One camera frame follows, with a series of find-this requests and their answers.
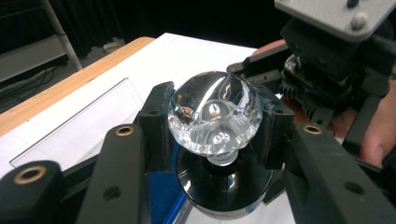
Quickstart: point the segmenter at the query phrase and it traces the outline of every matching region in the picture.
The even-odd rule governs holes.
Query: metal plate
[[[346,41],[359,42],[373,34],[395,8],[396,0],[275,0],[275,6]]]

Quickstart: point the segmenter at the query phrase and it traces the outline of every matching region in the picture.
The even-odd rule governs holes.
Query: blue object
[[[151,223],[172,223],[186,200],[175,173],[178,143],[175,141],[170,172],[149,173]]]

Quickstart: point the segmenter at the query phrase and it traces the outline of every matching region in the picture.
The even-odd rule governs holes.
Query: black disc
[[[238,151],[228,166],[217,166],[180,147],[177,153],[177,179],[191,203],[209,216],[230,219],[251,213],[262,201],[272,177],[258,162],[255,151]]]

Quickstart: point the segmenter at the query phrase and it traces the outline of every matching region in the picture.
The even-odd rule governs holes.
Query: brass grommet
[[[312,133],[312,134],[322,134],[323,133],[323,131],[319,127],[317,127],[315,125],[310,125],[310,124],[305,125],[303,127],[303,130],[306,133]]]
[[[116,130],[116,135],[118,136],[127,136],[134,132],[134,128],[131,126],[123,126]]]
[[[37,181],[47,172],[47,168],[43,165],[28,167],[20,171],[14,177],[14,183],[18,185],[29,184]]]

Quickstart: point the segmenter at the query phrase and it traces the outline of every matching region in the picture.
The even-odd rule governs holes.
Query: wooden table edge
[[[73,91],[84,86],[94,78],[99,77],[105,71],[137,53],[153,40],[154,38],[151,37],[139,37],[72,76],[0,114],[0,136],[9,133],[25,121],[62,100]]]

